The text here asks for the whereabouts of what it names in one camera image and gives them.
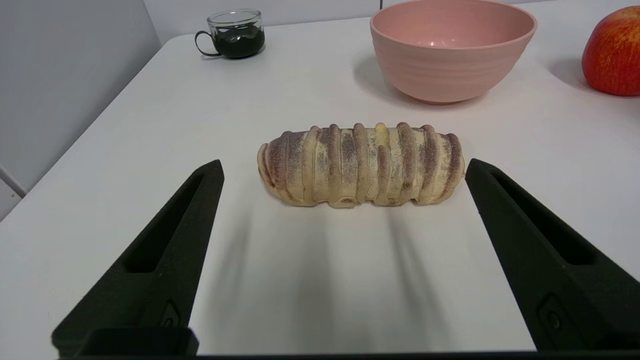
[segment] striped bread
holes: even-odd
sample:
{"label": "striped bread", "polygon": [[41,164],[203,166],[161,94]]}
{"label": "striped bread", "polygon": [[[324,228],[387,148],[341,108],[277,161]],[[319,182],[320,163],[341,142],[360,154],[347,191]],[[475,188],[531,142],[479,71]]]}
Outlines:
{"label": "striped bread", "polygon": [[286,131],[258,151],[258,171],[267,189],[284,202],[314,206],[328,201],[351,208],[365,201],[398,206],[447,200],[464,174],[458,137],[430,125],[366,129],[311,127]]}

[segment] glass mug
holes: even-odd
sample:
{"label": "glass mug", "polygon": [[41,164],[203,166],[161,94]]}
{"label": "glass mug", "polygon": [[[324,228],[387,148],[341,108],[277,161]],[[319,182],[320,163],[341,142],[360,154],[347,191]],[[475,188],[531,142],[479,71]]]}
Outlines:
{"label": "glass mug", "polygon": [[[198,31],[196,47],[203,55],[227,58],[245,58],[258,53],[264,46],[262,14],[254,9],[238,9],[219,12],[207,18],[209,31]],[[207,34],[213,41],[217,54],[205,53],[198,46],[198,37]]]}

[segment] apple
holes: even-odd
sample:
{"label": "apple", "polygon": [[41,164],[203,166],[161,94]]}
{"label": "apple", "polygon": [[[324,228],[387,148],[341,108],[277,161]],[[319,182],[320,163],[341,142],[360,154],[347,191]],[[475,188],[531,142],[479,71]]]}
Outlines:
{"label": "apple", "polygon": [[640,6],[612,12],[596,25],[582,54],[582,71],[596,90],[640,95]]}

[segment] ceramic bowl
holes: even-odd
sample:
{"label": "ceramic bowl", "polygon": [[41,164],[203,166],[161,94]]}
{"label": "ceramic bowl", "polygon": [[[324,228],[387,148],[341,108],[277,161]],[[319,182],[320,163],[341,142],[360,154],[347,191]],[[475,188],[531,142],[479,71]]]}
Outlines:
{"label": "ceramic bowl", "polygon": [[415,0],[371,17],[380,69],[420,101],[451,103],[481,95],[513,68],[536,19],[486,0]]}

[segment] table surface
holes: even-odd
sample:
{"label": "table surface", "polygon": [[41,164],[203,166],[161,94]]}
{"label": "table surface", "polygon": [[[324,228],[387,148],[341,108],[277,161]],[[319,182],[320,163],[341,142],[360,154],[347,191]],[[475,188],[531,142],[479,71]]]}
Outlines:
{"label": "table surface", "polygon": [[169,41],[0,223],[0,353],[52,358],[54,327],[200,165],[226,182],[190,326],[200,353],[533,349],[468,188],[437,206],[284,206],[257,172],[282,131],[432,124],[640,278],[640,98],[584,85],[605,15],[523,4],[538,32],[494,89],[450,106],[385,84],[369,19],[274,26],[259,56]]}

